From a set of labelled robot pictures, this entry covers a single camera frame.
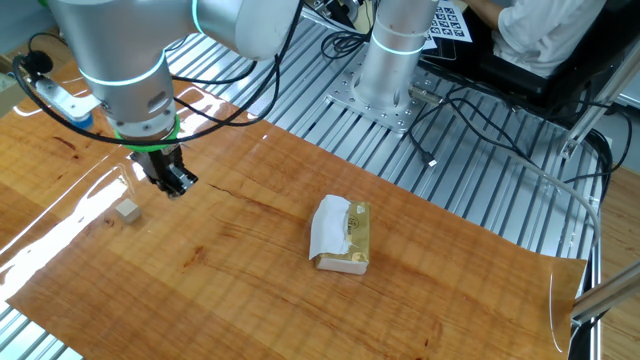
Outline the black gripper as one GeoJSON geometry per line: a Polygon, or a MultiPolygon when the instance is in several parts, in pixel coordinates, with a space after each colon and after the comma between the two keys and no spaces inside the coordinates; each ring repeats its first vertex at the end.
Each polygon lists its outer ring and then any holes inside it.
{"type": "Polygon", "coordinates": [[[198,181],[196,175],[181,167],[183,162],[179,145],[151,152],[134,151],[132,159],[143,168],[149,181],[169,198],[179,197],[198,181]]]}

